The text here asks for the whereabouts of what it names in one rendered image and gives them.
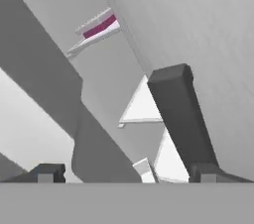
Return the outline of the white fridge shelf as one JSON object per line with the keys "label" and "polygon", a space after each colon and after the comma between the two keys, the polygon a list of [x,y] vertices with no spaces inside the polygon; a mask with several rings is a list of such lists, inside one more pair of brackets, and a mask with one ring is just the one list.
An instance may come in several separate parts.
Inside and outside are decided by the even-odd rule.
{"label": "white fridge shelf", "polygon": [[107,9],[105,9],[104,11],[100,12],[99,14],[97,14],[96,16],[94,16],[92,19],[88,20],[87,22],[83,23],[81,26],[79,26],[76,30],[75,33],[81,37],[81,40],[74,45],[72,48],[70,48],[67,52],[66,52],[66,57],[73,57],[73,56],[77,56],[78,54],[80,54],[85,48],[87,48],[88,46],[97,43],[103,39],[108,38],[111,35],[114,35],[116,33],[118,33],[121,30],[120,24],[119,22],[116,21],[110,25],[108,28],[106,28],[104,31],[86,39],[82,33],[84,30],[88,29],[89,27],[95,26],[97,23],[101,23],[102,21],[104,21],[105,19],[107,19],[108,17],[110,17],[112,14],[114,14],[113,10],[108,7]]}
{"label": "white fridge shelf", "polygon": [[164,131],[154,167],[159,178],[163,180],[174,183],[187,183],[189,181],[190,176],[168,130]]}
{"label": "white fridge shelf", "polygon": [[119,119],[118,127],[123,128],[128,123],[155,122],[162,122],[162,117],[149,90],[148,78],[144,75]]}

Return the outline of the grey fridge door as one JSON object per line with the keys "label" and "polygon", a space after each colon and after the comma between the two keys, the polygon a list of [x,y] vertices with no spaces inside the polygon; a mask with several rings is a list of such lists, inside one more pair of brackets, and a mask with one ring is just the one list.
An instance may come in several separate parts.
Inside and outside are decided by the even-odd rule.
{"label": "grey fridge door", "polygon": [[0,153],[33,177],[139,183],[132,162],[81,101],[82,79],[23,0],[0,0]]}

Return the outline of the small white box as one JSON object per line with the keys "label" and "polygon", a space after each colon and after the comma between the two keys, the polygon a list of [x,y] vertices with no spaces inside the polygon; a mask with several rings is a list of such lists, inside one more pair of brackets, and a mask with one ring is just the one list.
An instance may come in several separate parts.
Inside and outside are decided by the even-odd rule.
{"label": "small white box", "polygon": [[133,168],[141,176],[143,183],[158,183],[159,179],[154,170],[154,167],[151,165],[147,158],[140,160],[139,162],[133,165]]}

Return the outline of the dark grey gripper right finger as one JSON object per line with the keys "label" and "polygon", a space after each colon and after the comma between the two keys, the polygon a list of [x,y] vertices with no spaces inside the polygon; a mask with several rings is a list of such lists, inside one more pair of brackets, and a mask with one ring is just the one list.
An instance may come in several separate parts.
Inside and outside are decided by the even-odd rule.
{"label": "dark grey gripper right finger", "polygon": [[195,183],[253,183],[253,180],[225,172],[213,164],[194,164],[190,168],[189,182]]}

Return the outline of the light grey freezer door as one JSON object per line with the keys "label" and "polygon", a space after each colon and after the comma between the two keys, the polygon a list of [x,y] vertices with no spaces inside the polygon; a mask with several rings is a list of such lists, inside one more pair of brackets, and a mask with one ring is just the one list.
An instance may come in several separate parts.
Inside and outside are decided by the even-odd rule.
{"label": "light grey freezer door", "polygon": [[187,63],[221,167],[254,180],[254,0],[107,0],[146,74]]}

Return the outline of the magenta item on shelf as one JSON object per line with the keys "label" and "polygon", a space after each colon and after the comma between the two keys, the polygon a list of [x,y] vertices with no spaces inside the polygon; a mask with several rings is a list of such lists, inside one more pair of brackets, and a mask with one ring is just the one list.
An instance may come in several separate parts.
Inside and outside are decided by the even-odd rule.
{"label": "magenta item on shelf", "polygon": [[110,17],[102,21],[101,23],[97,23],[95,26],[89,27],[88,29],[84,30],[82,35],[88,39],[108,28],[116,21],[116,17],[112,14]]}

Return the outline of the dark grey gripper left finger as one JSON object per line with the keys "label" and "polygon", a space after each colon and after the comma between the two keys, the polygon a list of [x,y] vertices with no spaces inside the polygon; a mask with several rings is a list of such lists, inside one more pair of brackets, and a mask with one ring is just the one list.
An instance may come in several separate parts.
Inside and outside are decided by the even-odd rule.
{"label": "dark grey gripper left finger", "polygon": [[65,164],[39,164],[28,172],[5,179],[5,182],[65,183]]}

